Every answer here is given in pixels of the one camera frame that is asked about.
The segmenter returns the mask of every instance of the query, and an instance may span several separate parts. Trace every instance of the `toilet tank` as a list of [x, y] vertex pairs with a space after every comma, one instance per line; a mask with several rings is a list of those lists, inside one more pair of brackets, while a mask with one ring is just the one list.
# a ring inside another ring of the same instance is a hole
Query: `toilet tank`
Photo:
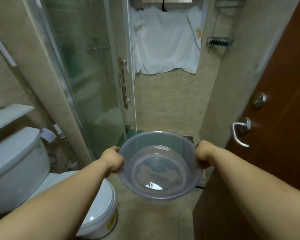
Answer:
[[40, 130], [24, 127], [0, 142], [0, 214], [20, 206], [47, 177], [50, 163]]

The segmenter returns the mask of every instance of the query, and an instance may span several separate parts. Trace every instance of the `forearm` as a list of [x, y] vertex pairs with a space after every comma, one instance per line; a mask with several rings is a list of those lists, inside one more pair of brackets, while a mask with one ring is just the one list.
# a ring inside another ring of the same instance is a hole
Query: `forearm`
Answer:
[[300, 191], [233, 153], [214, 147], [213, 164], [256, 232], [300, 239]]
[[94, 161], [32, 198], [0, 220], [0, 239], [62, 240], [74, 237], [107, 170], [104, 161]]

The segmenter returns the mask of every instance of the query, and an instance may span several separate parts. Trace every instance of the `white cloth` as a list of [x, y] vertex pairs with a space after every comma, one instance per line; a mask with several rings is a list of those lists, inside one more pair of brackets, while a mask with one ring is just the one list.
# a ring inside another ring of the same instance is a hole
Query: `white cloth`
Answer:
[[198, 7], [168, 12], [132, 8], [130, 20], [134, 72], [152, 75], [182, 68], [196, 73], [203, 27]]

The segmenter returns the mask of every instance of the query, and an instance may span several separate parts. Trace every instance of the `shower door handle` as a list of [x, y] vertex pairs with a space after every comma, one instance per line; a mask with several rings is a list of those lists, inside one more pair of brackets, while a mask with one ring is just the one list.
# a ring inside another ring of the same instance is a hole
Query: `shower door handle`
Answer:
[[243, 120], [241, 120], [240, 122], [234, 122], [231, 126], [230, 126], [230, 131], [231, 131], [231, 135], [232, 138], [234, 139], [234, 141], [243, 146], [243, 147], [249, 147], [248, 144], [243, 143], [242, 141], [239, 140], [238, 136], [237, 136], [237, 131], [236, 131], [236, 127], [238, 127], [240, 129], [240, 132], [247, 132], [250, 130], [251, 128], [251, 121], [249, 118], [245, 118]]
[[128, 109], [126, 80], [124, 77], [124, 65], [126, 65], [126, 64], [127, 64], [127, 62], [124, 59], [122, 59], [122, 57], [119, 57], [120, 83], [121, 83], [121, 90], [122, 90], [122, 96], [123, 96], [123, 106], [125, 109]]

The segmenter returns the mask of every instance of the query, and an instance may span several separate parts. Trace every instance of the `shower door frame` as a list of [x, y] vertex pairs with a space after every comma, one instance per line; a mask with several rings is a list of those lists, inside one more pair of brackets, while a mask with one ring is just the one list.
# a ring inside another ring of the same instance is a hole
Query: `shower door frame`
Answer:
[[[108, 32], [108, 37], [109, 37], [109, 43], [110, 43], [110, 55], [111, 55], [111, 60], [112, 60], [112, 69], [114, 70], [114, 79], [115, 79], [115, 84], [116, 84], [116, 90], [117, 90], [117, 96], [118, 96], [118, 101], [119, 101], [119, 107], [120, 107], [120, 111], [121, 111], [121, 116], [122, 116], [122, 121], [123, 121], [123, 127], [122, 127], [122, 132], [123, 132], [123, 136], [124, 136], [124, 140], [127, 140], [127, 135], [126, 135], [126, 131], [125, 131], [125, 117], [124, 117], [124, 107], [123, 107], [123, 97], [120, 96], [120, 85], [119, 85], [119, 81], [120, 81], [120, 77], [119, 77], [119, 64], [117, 63], [117, 59], [116, 59], [116, 52], [115, 52], [115, 43], [114, 43], [114, 36], [113, 36], [113, 32], [112, 32], [112, 25], [111, 25], [111, 17], [110, 17], [110, 7], [109, 7], [109, 1], [108, 0], [103, 0], [104, 2], [104, 9], [105, 9], [105, 16], [106, 16], [106, 26], [107, 26], [107, 32]], [[80, 117], [77, 113], [77, 109], [75, 106], [75, 103], [73, 101], [72, 95], [71, 95], [71, 91], [69, 89], [69, 87], [71, 87], [68, 82], [66, 77], [67, 76], [67, 72], [66, 69], [64, 67], [61, 55], [59, 53], [57, 44], [55, 42], [54, 36], [52, 34], [49, 22], [48, 22], [48, 18], [46, 16], [46, 12], [44, 10], [44, 7], [42, 6], [42, 2], [41, 0], [27, 0], [27, 3], [29, 4], [30, 9], [32, 10], [32, 15], [33, 17], [36, 19], [37, 23], [41, 26], [40, 28], [44, 29], [45, 31], [45, 38], [49, 41], [48, 43], [46, 43], [49, 47], [49, 50], [52, 51], [52, 53], [49, 54], [50, 59], [52, 59], [52, 63], [54, 65], [54, 68], [56, 72], [59, 72], [59, 75], [56, 76], [58, 79], [58, 82], [60, 84], [61, 90], [64, 93], [64, 96], [66, 98], [66, 102], [70, 108], [70, 111], [74, 117], [74, 120], [76, 122], [77, 127], [80, 130], [81, 136], [84, 139], [85, 145], [88, 148], [88, 151], [90, 153], [90, 157], [93, 160], [96, 160], [97, 158], [95, 158], [93, 150], [92, 150], [92, 145], [91, 142], [89, 142], [85, 132], [84, 132], [84, 128], [83, 125], [80, 121]], [[131, 48], [128, 49], [128, 47], [131, 47], [131, 43], [130, 43], [130, 34], [127, 33], [127, 30], [129, 30], [129, 26], [127, 26], [129, 24], [126, 22], [125, 19], [125, 31], [126, 31], [126, 36], [129, 37], [129, 40], [127, 40], [127, 53], [128, 53], [128, 63], [132, 64], [132, 55], [131, 55]], [[132, 76], [132, 66], [128, 66], [129, 67], [129, 79], [132, 79], [132, 99], [130, 101], [130, 105], [132, 105], [132, 109], [133, 109], [133, 115], [134, 115], [134, 134], [137, 133], [137, 123], [136, 123], [136, 113], [135, 113], [135, 102], [134, 102], [134, 88], [133, 88], [133, 76]]]

